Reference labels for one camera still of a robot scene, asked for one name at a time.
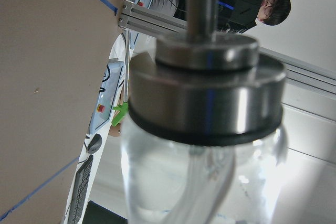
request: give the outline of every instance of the clear glass jar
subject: clear glass jar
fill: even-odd
[[[129,224],[268,224],[286,159],[285,131],[208,147],[152,135],[128,115],[122,173]]]

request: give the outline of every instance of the green clamp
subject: green clamp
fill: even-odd
[[[114,110],[120,111],[113,119],[112,119],[112,126],[116,126],[118,123],[121,122],[121,120],[124,118],[124,116],[128,112],[128,103],[123,102],[122,104],[119,104],[117,107],[113,107]]]

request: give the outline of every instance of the keyboard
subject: keyboard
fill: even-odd
[[[82,216],[92,162],[93,162],[93,155],[90,155],[88,160],[86,160],[76,172],[68,224],[77,224],[80,217]]]

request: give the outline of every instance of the black rubber seal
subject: black rubber seal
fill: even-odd
[[[230,146],[230,145],[250,143],[254,140],[261,139],[271,134],[281,124],[282,107],[281,111],[279,112],[278,118],[277,120],[275,120],[274,123],[269,124],[266,127],[260,128],[258,131],[246,132],[243,134],[235,134],[235,135],[205,135],[199,133],[172,131],[170,129],[166,129],[164,127],[155,125],[152,122],[149,122],[148,120],[139,116],[139,114],[137,114],[133,109],[132,104],[130,102],[129,102],[129,115],[140,128],[163,139],[173,140],[175,142],[189,145]]]

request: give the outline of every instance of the black mouse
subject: black mouse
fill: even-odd
[[[99,134],[94,135],[93,139],[91,140],[90,144],[88,145],[89,155],[92,155],[97,150],[99,150],[102,143],[103,143],[103,138],[101,137],[101,135],[99,135]]]

